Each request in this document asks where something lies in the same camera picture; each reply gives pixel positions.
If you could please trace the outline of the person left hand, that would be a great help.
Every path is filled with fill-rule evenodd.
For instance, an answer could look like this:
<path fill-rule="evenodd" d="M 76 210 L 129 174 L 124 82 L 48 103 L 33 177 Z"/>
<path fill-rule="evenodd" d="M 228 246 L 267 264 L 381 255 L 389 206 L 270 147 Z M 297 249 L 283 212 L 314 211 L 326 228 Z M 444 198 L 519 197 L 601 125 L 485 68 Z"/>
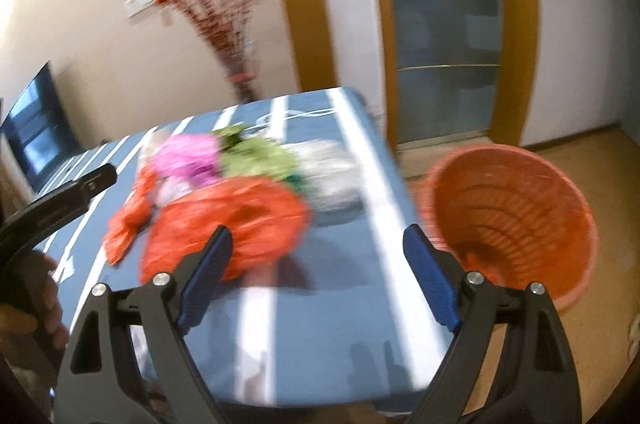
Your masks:
<path fill-rule="evenodd" d="M 58 264 L 47 254 L 34 251 L 34 265 L 36 280 L 30 297 L 36 312 L 21 310 L 13 303 L 1 303 L 1 355 L 14 363 L 20 361 L 18 342 L 32 335 L 36 329 L 47 332 L 56 350 L 63 350 L 70 339 L 70 333 L 62 322 L 63 309 L 58 300 L 58 285 L 52 277 Z"/>

